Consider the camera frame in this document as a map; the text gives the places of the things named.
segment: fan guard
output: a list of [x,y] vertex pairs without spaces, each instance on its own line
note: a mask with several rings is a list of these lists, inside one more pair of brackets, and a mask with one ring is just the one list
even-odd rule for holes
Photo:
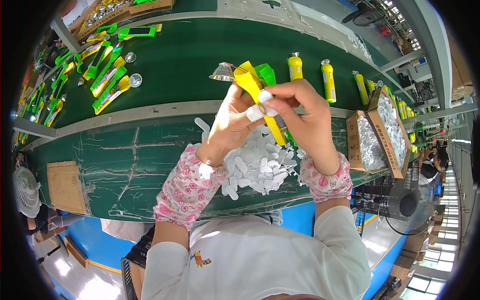
[[32,172],[25,167],[17,168],[13,173],[13,187],[18,211],[29,218],[35,218],[41,203],[38,200],[39,185]]

